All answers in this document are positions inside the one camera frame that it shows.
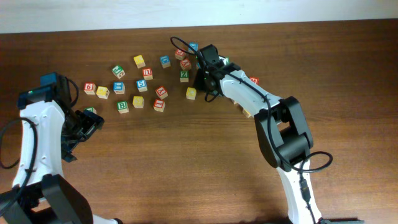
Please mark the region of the yellow S block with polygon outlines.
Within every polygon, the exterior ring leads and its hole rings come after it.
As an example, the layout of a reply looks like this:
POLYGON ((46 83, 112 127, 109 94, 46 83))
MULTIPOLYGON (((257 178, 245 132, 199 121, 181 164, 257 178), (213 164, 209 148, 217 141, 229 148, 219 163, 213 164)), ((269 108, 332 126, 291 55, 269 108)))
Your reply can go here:
POLYGON ((250 118, 252 116, 252 114, 244 108, 243 108, 243 115, 245 115, 245 117, 247 117, 247 118, 250 118))
POLYGON ((142 96, 134 96, 132 104, 133 104, 133 107, 135 107, 135 108, 143 108, 144 107, 144 98, 142 96))

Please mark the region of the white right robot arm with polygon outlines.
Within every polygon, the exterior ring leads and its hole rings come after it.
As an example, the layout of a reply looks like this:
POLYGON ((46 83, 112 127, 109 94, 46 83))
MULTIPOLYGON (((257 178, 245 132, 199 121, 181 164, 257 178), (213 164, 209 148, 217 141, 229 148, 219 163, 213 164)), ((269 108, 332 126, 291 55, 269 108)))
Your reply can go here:
POLYGON ((265 160, 277 169, 288 203, 291 223, 324 223, 313 197, 310 168, 313 137, 299 101, 281 98, 250 80, 240 66, 226 63, 214 45, 192 50, 200 69, 195 83, 207 93, 237 102, 253 116, 259 147, 265 160))

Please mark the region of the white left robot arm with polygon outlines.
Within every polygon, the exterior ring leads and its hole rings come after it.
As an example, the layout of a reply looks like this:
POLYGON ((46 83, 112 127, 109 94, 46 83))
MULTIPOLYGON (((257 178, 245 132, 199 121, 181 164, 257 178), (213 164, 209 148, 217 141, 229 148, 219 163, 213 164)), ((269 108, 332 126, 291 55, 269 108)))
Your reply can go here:
POLYGON ((58 73, 41 76, 40 86, 19 94, 21 156, 12 189, 1 194, 1 217, 7 223, 105 223, 118 218, 93 214, 87 199, 63 174, 62 161, 75 161, 72 151, 101 129, 104 119, 91 111, 73 111, 73 81, 58 73))

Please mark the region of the green b block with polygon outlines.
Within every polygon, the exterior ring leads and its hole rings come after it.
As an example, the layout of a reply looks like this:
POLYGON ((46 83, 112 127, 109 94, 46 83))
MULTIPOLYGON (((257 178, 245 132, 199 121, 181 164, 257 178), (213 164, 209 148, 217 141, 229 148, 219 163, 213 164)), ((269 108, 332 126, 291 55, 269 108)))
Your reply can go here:
POLYGON ((119 101, 119 102, 117 102, 116 106, 117 106, 117 110, 119 111, 120 114, 129 112, 129 107, 128 107, 127 101, 119 101))
POLYGON ((90 113, 93 113, 93 114, 97 114, 97 112, 96 112, 94 107, 85 108, 83 112, 84 113, 90 112, 90 113))

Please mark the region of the yellow block centre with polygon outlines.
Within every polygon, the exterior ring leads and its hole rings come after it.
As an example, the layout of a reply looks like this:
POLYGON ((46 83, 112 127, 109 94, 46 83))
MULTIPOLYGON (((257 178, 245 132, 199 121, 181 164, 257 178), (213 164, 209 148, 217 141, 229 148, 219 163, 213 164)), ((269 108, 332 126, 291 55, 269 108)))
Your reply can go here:
POLYGON ((188 87, 186 91, 186 98, 189 100, 195 100, 197 95, 197 90, 192 87, 188 87))

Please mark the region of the green Z block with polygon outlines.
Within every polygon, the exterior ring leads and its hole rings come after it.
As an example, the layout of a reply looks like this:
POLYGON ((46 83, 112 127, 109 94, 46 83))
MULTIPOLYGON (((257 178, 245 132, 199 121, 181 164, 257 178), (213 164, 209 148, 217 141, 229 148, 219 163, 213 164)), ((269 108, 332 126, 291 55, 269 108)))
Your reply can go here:
POLYGON ((180 81, 182 83, 189 82, 189 72, 188 71, 180 71, 180 81))

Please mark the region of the red 6 block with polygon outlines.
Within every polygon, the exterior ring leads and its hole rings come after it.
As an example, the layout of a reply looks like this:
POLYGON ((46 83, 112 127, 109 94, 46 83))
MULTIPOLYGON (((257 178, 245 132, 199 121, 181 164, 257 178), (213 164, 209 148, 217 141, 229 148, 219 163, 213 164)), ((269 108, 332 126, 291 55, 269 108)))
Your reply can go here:
POLYGON ((85 83, 83 90, 87 95, 95 95, 96 94, 96 85, 92 82, 87 82, 87 83, 85 83))

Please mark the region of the yellow block far left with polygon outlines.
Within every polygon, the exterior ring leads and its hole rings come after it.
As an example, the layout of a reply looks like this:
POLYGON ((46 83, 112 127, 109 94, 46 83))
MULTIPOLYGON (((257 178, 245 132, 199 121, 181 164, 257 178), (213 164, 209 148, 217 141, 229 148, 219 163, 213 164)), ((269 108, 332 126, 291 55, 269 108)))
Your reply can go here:
POLYGON ((99 98, 108 99, 108 97, 109 97, 109 90, 108 90, 108 88, 105 87, 105 86, 99 86, 99 87, 96 89, 96 95, 97 95, 99 98))

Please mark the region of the red M block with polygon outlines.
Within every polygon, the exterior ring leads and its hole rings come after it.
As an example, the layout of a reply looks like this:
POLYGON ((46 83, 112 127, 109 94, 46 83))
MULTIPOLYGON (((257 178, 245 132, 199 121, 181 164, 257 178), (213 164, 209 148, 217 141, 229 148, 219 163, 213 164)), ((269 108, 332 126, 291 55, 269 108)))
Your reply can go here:
POLYGON ((256 77, 250 77, 249 79, 250 79, 250 81, 252 81, 252 82, 255 83, 256 85, 259 84, 259 79, 258 79, 258 78, 256 78, 256 77))

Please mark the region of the blue D block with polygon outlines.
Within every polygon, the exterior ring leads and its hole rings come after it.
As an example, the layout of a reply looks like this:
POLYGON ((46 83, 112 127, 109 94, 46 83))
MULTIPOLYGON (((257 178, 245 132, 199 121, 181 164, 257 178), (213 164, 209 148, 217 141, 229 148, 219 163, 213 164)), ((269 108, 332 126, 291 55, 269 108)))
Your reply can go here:
POLYGON ((160 57, 160 63, 162 68, 167 68, 171 66, 170 58, 168 55, 164 55, 160 57))

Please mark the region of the blue block left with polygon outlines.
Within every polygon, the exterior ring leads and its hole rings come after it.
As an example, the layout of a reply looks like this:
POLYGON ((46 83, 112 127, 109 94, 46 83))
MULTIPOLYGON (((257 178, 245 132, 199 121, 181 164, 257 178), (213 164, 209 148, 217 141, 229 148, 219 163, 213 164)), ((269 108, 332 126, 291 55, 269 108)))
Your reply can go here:
POLYGON ((117 95, 125 94, 126 90, 125 84, 123 82, 114 82, 113 90, 117 95))

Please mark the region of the green J block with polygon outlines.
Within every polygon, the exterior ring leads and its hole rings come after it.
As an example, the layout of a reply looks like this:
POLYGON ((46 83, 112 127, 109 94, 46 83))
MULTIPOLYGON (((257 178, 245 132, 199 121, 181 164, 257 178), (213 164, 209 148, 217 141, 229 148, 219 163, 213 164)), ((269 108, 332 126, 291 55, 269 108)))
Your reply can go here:
POLYGON ((114 68, 112 68, 111 71, 112 71, 113 75, 115 77, 117 77, 118 79, 125 76, 125 71, 123 70, 123 68, 120 65, 116 65, 114 68))

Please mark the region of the blue 5 block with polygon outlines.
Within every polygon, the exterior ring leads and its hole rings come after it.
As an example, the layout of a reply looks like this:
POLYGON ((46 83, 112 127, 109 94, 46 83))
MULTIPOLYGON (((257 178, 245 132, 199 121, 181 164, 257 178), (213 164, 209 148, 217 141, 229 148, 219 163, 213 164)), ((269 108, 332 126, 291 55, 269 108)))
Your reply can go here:
POLYGON ((147 83, 145 80, 137 80, 136 85, 139 92, 147 91, 147 83))

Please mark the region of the yellow block top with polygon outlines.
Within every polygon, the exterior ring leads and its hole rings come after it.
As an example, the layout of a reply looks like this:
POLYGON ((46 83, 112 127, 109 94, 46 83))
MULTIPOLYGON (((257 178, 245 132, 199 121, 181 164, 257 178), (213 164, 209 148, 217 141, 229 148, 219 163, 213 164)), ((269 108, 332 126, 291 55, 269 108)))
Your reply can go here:
POLYGON ((137 68, 142 68, 142 67, 145 67, 145 65, 146 65, 142 55, 138 55, 138 56, 133 57, 133 60, 134 60, 134 62, 136 64, 137 68))

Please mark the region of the aluminium rail table edge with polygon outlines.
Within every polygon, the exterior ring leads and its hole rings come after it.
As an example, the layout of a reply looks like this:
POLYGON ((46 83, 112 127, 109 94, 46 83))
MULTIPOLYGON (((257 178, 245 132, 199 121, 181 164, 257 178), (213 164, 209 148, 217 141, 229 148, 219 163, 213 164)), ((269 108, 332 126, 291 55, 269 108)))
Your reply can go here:
POLYGON ((320 220, 319 224, 365 224, 363 220, 320 220))

